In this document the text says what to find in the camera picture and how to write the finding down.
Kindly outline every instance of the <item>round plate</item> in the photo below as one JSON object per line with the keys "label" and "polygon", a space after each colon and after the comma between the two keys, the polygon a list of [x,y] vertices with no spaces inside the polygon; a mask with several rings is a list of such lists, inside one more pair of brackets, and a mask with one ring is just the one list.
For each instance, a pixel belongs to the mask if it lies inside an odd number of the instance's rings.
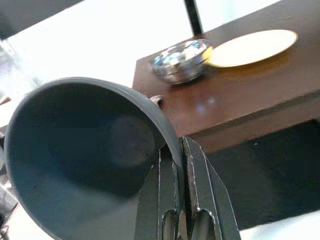
{"label": "round plate", "polygon": [[209,63],[218,68],[255,63],[291,47],[298,35],[291,30],[267,30],[250,33],[227,41],[212,51]]}

